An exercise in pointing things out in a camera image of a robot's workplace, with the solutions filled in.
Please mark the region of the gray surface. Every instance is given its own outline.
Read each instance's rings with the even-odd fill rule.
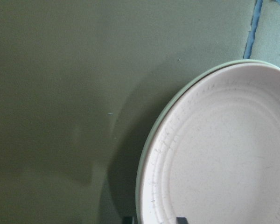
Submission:
[[[154,120],[242,58],[254,3],[0,1],[0,224],[134,215]]]
[[[263,1],[251,59],[280,67],[280,5],[275,1]]]

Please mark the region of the stacked plate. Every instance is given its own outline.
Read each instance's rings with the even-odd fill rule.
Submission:
[[[141,156],[142,224],[280,223],[280,68],[241,60],[168,103]]]

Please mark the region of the speckled plate surface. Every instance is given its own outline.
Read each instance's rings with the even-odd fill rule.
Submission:
[[[280,223],[280,69],[242,60],[169,102],[137,174],[140,223]]]

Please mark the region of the white plate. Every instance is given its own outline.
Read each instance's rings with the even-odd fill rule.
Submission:
[[[280,69],[241,61],[188,84],[144,147],[140,223],[280,223]]]

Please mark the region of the dish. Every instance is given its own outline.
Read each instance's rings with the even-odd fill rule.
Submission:
[[[136,184],[140,223],[280,223],[280,69],[242,60],[186,85],[157,119]]]

